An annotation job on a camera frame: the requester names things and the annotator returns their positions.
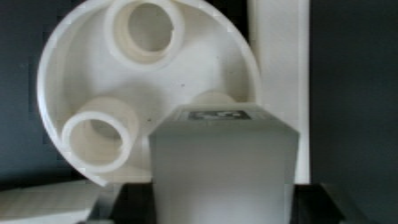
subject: gray box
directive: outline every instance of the gray box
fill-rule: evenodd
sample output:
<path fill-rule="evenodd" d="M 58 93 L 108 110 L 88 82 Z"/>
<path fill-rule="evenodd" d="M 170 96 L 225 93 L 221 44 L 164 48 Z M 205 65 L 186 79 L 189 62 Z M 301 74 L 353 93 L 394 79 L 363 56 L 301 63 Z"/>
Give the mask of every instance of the gray box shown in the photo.
<path fill-rule="evenodd" d="M 150 149 L 157 223 L 287 224 L 298 133 L 259 107 L 180 107 Z"/>

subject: dark background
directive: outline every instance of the dark background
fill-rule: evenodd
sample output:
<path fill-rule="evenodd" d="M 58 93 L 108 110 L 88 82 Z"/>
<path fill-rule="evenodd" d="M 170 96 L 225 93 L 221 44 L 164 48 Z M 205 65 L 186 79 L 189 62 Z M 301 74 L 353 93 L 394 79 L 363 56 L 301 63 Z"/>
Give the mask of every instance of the dark background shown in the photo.
<path fill-rule="evenodd" d="M 35 69 L 81 0 L 0 1 L 0 190 L 79 179 L 45 136 Z M 246 36 L 243 0 L 211 0 Z M 398 1 L 310 2 L 310 175 L 367 217 L 398 214 Z"/>

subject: white ring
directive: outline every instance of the white ring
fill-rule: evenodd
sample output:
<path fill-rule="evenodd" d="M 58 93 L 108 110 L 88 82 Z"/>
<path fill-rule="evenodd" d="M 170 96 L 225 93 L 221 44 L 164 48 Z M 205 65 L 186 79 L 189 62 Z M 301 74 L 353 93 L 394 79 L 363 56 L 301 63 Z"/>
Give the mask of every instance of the white ring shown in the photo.
<path fill-rule="evenodd" d="M 113 111 L 101 110 L 95 108 L 97 105 L 111 106 Z M 69 160 L 93 173 L 108 173 L 118 169 L 129 157 L 138 135 L 138 122 L 134 113 L 125 110 L 124 106 L 111 98 L 97 98 L 86 103 L 63 125 L 61 144 Z M 115 140 L 108 140 L 97 134 L 90 124 L 92 120 L 106 123 L 115 129 L 120 144 L 113 144 Z"/>
<path fill-rule="evenodd" d="M 127 32 L 129 15 L 140 5 L 152 4 L 161 9 L 172 23 L 170 42 L 163 50 L 143 50 L 133 41 Z M 129 69 L 148 72 L 170 63 L 184 39 L 184 21 L 177 5 L 170 0 L 117 0 L 104 15 L 104 42 L 109 54 Z"/>

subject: small sticker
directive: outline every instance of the small sticker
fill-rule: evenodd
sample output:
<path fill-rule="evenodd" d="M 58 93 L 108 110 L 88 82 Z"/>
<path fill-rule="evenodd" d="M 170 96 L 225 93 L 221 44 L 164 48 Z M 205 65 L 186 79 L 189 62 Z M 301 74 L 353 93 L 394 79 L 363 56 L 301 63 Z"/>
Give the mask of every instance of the small sticker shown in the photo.
<path fill-rule="evenodd" d="M 244 111 L 193 111 L 188 120 L 250 120 Z"/>

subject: circular hole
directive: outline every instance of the circular hole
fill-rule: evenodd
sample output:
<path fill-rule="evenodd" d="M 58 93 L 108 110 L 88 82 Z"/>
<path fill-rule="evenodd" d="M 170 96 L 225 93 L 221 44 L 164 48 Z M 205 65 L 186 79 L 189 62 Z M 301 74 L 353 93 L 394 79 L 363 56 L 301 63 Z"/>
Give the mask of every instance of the circular hole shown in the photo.
<path fill-rule="evenodd" d="M 170 43 L 172 22 L 163 9 L 154 4 L 141 4 L 129 15 L 127 32 L 141 50 L 161 51 Z"/>
<path fill-rule="evenodd" d="M 93 166 L 113 162 L 120 155 L 120 135 L 108 123 L 83 121 L 70 130 L 70 149 L 79 160 Z"/>
<path fill-rule="evenodd" d="M 113 127 L 99 120 L 90 121 L 90 126 L 95 133 L 108 139 L 120 140 L 120 135 Z"/>

